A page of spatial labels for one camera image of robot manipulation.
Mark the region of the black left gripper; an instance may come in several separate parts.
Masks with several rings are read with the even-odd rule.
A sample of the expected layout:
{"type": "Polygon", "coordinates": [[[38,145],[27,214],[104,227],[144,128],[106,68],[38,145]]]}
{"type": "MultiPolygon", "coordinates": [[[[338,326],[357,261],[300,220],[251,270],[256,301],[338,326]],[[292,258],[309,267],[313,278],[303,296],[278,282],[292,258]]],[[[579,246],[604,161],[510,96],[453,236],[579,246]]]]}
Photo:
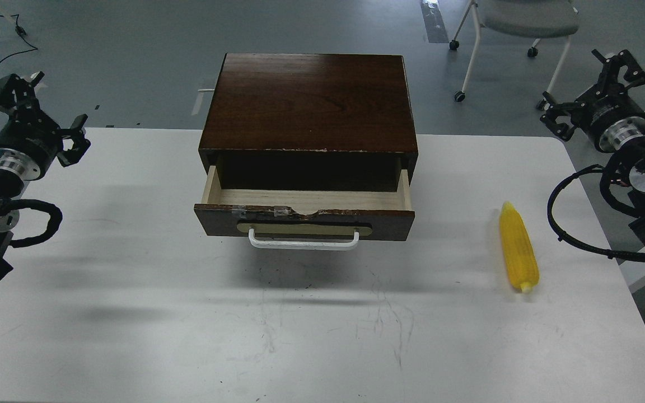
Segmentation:
{"type": "Polygon", "coordinates": [[[77,116],[69,128],[60,128],[39,107],[34,89],[44,76],[36,72],[31,80],[17,74],[0,79],[0,112],[9,116],[0,131],[0,158],[23,154],[29,164],[26,180],[43,178],[56,156],[62,167],[79,163],[91,146],[85,138],[87,114],[77,116]],[[71,140],[72,147],[64,149],[64,140],[71,140]]]}

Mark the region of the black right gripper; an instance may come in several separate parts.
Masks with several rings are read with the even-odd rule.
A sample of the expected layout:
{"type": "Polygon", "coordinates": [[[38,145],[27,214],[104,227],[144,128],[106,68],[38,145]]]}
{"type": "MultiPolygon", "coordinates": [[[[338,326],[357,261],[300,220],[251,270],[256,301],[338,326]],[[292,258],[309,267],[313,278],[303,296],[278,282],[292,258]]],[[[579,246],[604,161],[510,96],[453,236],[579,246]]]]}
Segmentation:
{"type": "Polygon", "coordinates": [[[579,127],[597,151],[613,153],[627,139],[645,135],[645,112],[628,94],[631,88],[645,85],[645,71],[627,49],[609,57],[597,49],[591,53],[602,63],[593,91],[576,101],[561,103],[550,92],[543,92],[548,107],[540,115],[540,122],[562,141],[571,140],[579,127]],[[571,123],[557,122],[564,116],[571,123]]]}

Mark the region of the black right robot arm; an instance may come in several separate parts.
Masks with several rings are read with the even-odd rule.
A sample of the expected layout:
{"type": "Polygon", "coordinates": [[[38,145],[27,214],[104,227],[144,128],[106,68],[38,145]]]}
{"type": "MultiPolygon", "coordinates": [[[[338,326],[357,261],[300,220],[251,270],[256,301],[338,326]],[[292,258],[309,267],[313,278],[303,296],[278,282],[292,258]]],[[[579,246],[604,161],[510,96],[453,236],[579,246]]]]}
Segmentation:
{"type": "Polygon", "coordinates": [[[543,92],[548,109],[540,120],[557,138],[570,140],[583,130],[594,148],[610,155],[605,166],[593,164],[568,176],[553,189],[546,214],[558,240],[580,250],[610,259],[645,263],[645,253],[595,247],[569,235],[556,222],[553,207],[560,192],[573,180],[600,174],[599,192],[612,209],[632,217],[629,228],[645,246],[645,111],[630,97],[629,90],[645,85],[645,71],[627,49],[608,57],[592,51],[602,64],[594,85],[572,102],[557,102],[543,92]]]}

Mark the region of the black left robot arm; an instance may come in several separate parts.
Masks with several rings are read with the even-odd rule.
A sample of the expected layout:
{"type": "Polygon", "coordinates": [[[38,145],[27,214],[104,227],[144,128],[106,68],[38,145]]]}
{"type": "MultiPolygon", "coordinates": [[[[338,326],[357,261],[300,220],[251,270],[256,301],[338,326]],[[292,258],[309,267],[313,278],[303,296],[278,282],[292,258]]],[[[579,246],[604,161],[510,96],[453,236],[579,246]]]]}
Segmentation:
{"type": "Polygon", "coordinates": [[[62,128],[41,109],[35,89],[43,77],[44,72],[37,72],[30,79],[18,74],[0,79],[0,112],[8,117],[0,131],[0,281],[13,270],[3,257],[8,248],[46,242],[63,219],[56,205],[21,197],[28,183],[43,179],[54,160],[63,167],[79,163],[91,145],[85,137],[87,115],[62,128]],[[15,239],[13,228],[23,209],[48,214],[49,219],[41,234],[15,239]]]}

